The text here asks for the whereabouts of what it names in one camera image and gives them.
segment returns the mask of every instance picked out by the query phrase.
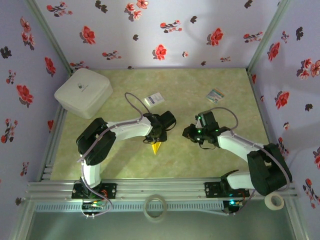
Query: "yellow object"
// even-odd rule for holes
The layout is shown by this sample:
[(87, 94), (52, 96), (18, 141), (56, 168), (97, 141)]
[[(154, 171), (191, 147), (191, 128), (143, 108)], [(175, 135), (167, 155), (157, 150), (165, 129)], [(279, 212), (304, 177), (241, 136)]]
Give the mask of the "yellow object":
[(154, 155), (156, 155), (156, 153), (158, 152), (160, 145), (161, 145), (161, 142), (156, 142), (155, 144), (152, 144)]

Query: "clear tape roll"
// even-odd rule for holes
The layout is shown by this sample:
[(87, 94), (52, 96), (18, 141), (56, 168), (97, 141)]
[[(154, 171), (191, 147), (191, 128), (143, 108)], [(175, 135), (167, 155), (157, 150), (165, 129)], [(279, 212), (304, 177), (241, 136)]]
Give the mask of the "clear tape roll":
[(283, 197), (276, 192), (272, 192), (265, 196), (264, 203), (268, 209), (273, 211), (280, 210), (285, 206)]
[[(148, 211), (147, 211), (147, 208), (148, 208), (148, 204), (153, 201), (153, 200), (158, 200), (162, 203), (163, 205), (163, 212), (159, 215), (159, 216), (151, 216), (149, 215)], [(158, 195), (158, 194), (154, 194), (154, 195), (151, 195), (149, 196), (145, 202), (144, 202), (144, 206), (143, 206), (143, 214), (145, 215), (145, 217), (150, 221), (150, 222), (153, 222), (153, 223), (159, 223), (161, 222), (164, 217), (166, 216), (166, 213), (168, 211), (168, 208), (167, 208), (167, 203), (166, 203), (166, 200)]]

